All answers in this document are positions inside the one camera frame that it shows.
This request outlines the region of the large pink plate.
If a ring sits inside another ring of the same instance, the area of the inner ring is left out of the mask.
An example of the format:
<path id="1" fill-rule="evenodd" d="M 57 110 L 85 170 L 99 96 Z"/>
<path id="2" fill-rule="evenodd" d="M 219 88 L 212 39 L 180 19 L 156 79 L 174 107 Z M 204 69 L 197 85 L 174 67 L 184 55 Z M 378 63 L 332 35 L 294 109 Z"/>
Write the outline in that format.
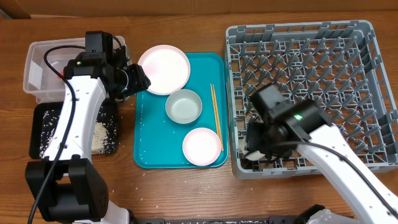
<path id="1" fill-rule="evenodd" d="M 148 92 L 170 95 L 182 89 L 190 78 L 190 62 L 180 49 L 172 45 L 156 45 L 138 60 L 151 84 Z"/>

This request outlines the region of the cooked rice pile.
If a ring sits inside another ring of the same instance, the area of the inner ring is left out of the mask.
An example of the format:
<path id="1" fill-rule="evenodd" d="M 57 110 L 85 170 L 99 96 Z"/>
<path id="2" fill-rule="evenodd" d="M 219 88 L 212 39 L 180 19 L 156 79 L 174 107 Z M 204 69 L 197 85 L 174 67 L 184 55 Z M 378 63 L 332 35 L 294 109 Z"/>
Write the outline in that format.
<path id="1" fill-rule="evenodd" d="M 110 154 L 116 149 L 118 139 L 117 112 L 117 107 L 115 106 L 102 106 L 99 109 L 91 143 L 92 154 Z M 39 157 L 44 156 L 45 150 L 52 142 L 59 116 L 60 110 L 47 110 L 44 112 L 39 135 Z"/>

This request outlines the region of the grey bowl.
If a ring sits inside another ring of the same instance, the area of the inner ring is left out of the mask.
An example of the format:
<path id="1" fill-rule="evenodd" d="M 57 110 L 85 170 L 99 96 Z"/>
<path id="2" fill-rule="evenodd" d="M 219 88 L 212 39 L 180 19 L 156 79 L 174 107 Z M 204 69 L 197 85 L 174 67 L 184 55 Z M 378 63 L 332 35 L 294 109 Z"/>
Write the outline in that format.
<path id="1" fill-rule="evenodd" d="M 167 98 L 165 112 L 175 123 L 189 124 L 199 118 L 203 109 L 201 98 L 191 90 L 178 90 Z"/>

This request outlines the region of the small pink plate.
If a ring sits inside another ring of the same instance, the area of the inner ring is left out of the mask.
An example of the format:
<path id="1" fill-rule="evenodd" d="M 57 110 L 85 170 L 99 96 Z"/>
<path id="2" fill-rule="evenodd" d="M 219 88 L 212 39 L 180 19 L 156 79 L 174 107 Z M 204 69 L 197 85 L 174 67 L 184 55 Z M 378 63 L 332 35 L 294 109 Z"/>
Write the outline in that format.
<path id="1" fill-rule="evenodd" d="M 184 137 L 182 150 L 190 163 L 208 166 L 221 154 L 221 141 L 211 129 L 195 128 Z"/>

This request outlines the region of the white cup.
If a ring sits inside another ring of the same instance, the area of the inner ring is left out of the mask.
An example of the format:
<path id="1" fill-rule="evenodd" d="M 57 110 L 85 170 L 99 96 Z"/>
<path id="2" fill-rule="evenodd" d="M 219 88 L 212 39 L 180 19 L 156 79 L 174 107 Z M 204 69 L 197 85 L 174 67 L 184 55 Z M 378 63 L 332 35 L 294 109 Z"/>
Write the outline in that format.
<path id="1" fill-rule="evenodd" d="M 261 153 L 260 151 L 247 151 L 243 150 L 243 156 L 245 159 L 250 161 L 258 161 L 259 159 L 263 158 L 265 154 Z"/>

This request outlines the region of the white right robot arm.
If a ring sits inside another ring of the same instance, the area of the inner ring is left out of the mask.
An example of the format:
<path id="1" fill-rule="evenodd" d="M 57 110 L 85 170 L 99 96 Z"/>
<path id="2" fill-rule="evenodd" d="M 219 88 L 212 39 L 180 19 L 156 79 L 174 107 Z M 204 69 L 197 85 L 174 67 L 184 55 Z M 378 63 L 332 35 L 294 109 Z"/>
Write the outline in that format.
<path id="1" fill-rule="evenodd" d="M 302 223 L 397 223 L 397 196 L 362 162 L 329 115 L 313 100 L 293 104 L 273 84 L 256 90 L 249 101 L 262 121 L 248 124 L 244 157 L 268 163 L 297 151 L 342 196 L 355 220 L 320 208 Z"/>

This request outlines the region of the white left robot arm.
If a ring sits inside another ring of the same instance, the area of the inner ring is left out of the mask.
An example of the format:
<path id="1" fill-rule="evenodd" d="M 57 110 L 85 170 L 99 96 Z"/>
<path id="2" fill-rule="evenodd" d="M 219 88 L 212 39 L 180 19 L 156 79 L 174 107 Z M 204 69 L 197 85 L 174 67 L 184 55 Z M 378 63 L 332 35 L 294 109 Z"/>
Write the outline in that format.
<path id="1" fill-rule="evenodd" d="M 43 158 L 25 168 L 34 197 L 31 215 L 39 212 L 45 221 L 59 223 L 134 223 L 130 210 L 110 200 L 91 161 L 103 101 L 124 101 L 150 86 L 143 68 L 131 63 L 126 52 L 112 34 L 88 31 L 78 55 L 57 72 L 65 84 L 57 127 Z"/>

